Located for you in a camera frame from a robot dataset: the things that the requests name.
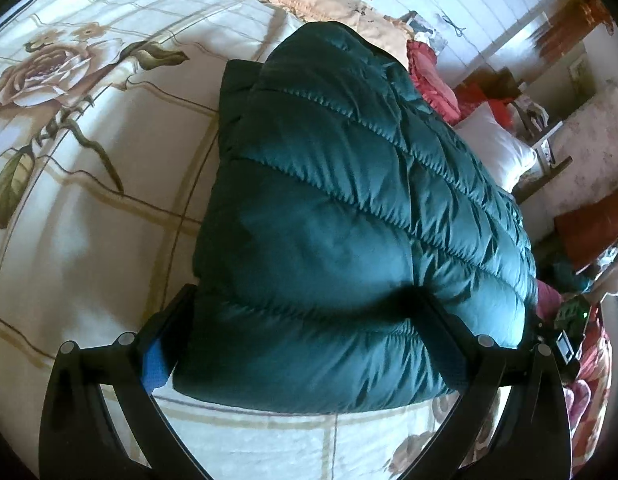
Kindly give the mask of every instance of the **red cloth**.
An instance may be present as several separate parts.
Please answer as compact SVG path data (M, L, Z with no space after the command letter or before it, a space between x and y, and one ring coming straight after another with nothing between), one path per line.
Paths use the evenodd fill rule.
M449 124L460 120L460 108L454 91L442 81L436 70L438 58L433 49L421 41L407 41L409 77L423 99Z
M562 296L552 286L545 282L535 280L538 286L538 305L535 309L536 314L540 319L545 321L553 321L558 315L562 304Z
M470 84L469 86L458 86L458 88L455 89L455 96L458 99L461 121L469 117L482 103L488 102L497 123L505 130L511 131L513 129L513 117L511 117L511 114L506 109L508 101L487 98L476 83Z
M574 270L580 272L618 239L618 190L556 217L554 224Z
M563 389L564 397L567 400L567 412L569 412L569 427L571 434L573 434L591 402L591 388L585 381L578 380Z
M592 309L582 344L578 379L588 385L591 399L571 442L574 474L596 450L604 422L602 414L606 410L611 387L612 349L609 336L598 319L598 308L599 305L596 305Z

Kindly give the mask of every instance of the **blue fabric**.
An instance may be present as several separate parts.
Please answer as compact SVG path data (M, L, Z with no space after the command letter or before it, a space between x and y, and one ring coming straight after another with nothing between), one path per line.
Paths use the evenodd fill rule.
M142 363L140 381L147 392L151 393L167 383L171 369L164 353L163 343L159 338L142 355Z
M393 57L309 23L265 64L230 61L219 111L178 391L292 413L444 394L397 299L411 285L519 343L537 296L520 211Z

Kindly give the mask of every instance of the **bed cover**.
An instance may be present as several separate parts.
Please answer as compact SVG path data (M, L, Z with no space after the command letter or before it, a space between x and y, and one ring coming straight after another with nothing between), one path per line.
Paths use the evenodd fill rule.
M60 344L109 344L195 282L225 63L266 59L300 25L258 0L24 0L0 21L0 430L34 472ZM454 400L295 416L155 394L215 478L262 480L396 476Z

